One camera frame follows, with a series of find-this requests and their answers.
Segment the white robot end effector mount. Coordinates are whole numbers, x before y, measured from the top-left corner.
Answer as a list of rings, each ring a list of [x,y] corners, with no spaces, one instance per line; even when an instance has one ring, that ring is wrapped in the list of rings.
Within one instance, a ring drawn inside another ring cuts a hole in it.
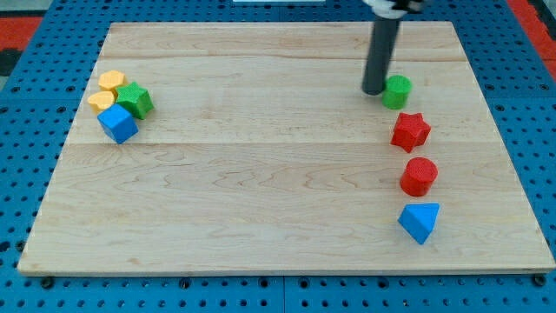
[[[421,13],[427,0],[362,0],[372,12],[381,18],[400,19],[406,14]]]

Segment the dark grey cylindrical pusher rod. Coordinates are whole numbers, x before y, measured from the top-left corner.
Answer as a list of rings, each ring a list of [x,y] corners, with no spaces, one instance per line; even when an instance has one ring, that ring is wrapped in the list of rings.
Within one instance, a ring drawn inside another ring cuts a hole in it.
[[[377,96],[385,89],[399,26],[399,18],[376,17],[374,21],[361,84],[362,90],[370,96]]]

